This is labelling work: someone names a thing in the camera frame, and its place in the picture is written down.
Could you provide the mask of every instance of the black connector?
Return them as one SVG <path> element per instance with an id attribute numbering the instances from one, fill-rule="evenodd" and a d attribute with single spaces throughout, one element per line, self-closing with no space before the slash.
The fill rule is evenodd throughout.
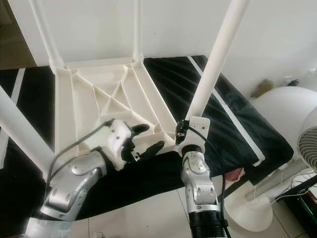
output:
<path id="1" fill-rule="evenodd" d="M 176 130 L 175 130 L 175 134 L 176 134 L 175 144 L 176 145 L 179 145 L 185 139 L 186 131 L 188 127 L 189 127 L 188 120 L 181 120 L 177 123 Z"/>
<path id="2" fill-rule="evenodd" d="M 191 151 L 197 151 L 202 153 L 202 150 L 198 145 L 186 145 L 182 149 L 182 155 L 184 156 L 187 152 L 191 152 Z"/>
<path id="3" fill-rule="evenodd" d="M 228 226 L 218 211 L 189 213 L 189 224 L 192 238 L 224 237 L 224 227 Z"/>

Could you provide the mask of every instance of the white pole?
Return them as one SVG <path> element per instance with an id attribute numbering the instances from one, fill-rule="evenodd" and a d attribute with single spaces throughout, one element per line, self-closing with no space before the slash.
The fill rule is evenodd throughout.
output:
<path id="1" fill-rule="evenodd" d="M 60 57 L 48 22 L 45 18 L 41 0 L 29 0 L 36 23 L 38 25 L 45 49 L 49 55 L 50 67 L 55 74 L 55 68 L 64 68 L 63 59 Z"/>
<path id="2" fill-rule="evenodd" d="M 224 17 L 216 41 L 206 64 L 204 73 L 189 107 L 186 119 L 190 116 L 200 117 L 208 103 L 226 60 L 230 46 L 238 31 L 249 0 L 232 0 Z"/>
<path id="3" fill-rule="evenodd" d="M 133 61 L 142 61 L 142 0 L 134 0 Z"/>
<path id="4" fill-rule="evenodd" d="M 0 126 L 42 171 L 46 179 L 54 153 L 0 87 Z"/>

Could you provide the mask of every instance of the white tube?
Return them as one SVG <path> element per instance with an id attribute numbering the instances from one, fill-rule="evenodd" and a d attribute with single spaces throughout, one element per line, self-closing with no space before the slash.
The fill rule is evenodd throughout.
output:
<path id="1" fill-rule="evenodd" d="M 269 191 L 270 189 L 291 178 L 293 175 L 299 173 L 305 168 L 308 167 L 301 159 L 290 162 L 288 167 L 286 167 L 284 170 L 276 170 L 267 180 L 257 185 L 255 190 L 253 189 L 252 191 L 248 192 L 246 194 L 247 200 L 253 200 L 255 197 L 258 197 L 263 193 Z"/>
<path id="2" fill-rule="evenodd" d="M 142 52 L 142 0 L 134 0 L 133 61 L 143 60 Z"/>
<path id="3" fill-rule="evenodd" d="M 203 114 L 248 3 L 249 0 L 231 1 L 216 41 L 214 42 L 203 76 L 187 112 L 186 119 L 191 116 L 200 117 Z"/>
<path id="4" fill-rule="evenodd" d="M 0 87 L 0 126 L 46 178 L 54 153 Z"/>
<path id="5" fill-rule="evenodd" d="M 50 67 L 55 74 L 55 68 L 64 68 L 63 59 L 60 57 L 52 33 L 49 29 L 48 22 L 45 18 L 41 0 L 29 0 L 36 23 L 38 25 L 45 49 L 49 55 Z"/>

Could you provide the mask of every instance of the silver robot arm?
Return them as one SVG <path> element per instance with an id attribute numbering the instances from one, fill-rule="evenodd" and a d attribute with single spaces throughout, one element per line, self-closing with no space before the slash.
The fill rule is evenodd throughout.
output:
<path id="1" fill-rule="evenodd" d="M 121 120 L 111 120 L 101 130 L 104 142 L 90 153 L 77 156 L 70 163 L 57 169 L 51 181 L 52 189 L 45 198 L 38 218 L 30 218 L 25 235 L 28 238 L 65 238 L 71 222 L 79 213 L 87 193 L 103 176 L 120 171 L 127 163 L 136 162 L 143 155 L 155 155 L 164 142 L 147 149 L 140 155 L 134 151 L 132 138 L 147 130 L 147 125 L 129 127 Z M 85 142 L 94 145 L 94 140 Z"/>
<path id="2" fill-rule="evenodd" d="M 193 238 L 224 237 L 224 220 L 205 163 L 205 139 L 210 120 L 190 117 L 182 120 L 176 128 L 178 153 L 183 158 L 181 178 L 186 188 L 187 210 Z"/>

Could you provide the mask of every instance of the tile floor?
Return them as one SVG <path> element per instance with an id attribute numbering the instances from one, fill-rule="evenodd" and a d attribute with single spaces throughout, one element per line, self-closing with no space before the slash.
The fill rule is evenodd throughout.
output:
<path id="1" fill-rule="evenodd" d="M 273 211 L 272 224 L 258 233 L 244 230 L 226 216 L 231 236 L 309 238 L 285 203 L 274 203 Z M 76 221 L 68 237 L 93 238 L 95 232 L 103 232 L 106 238 L 190 238 L 185 190 L 180 188 L 162 193 L 108 213 Z"/>

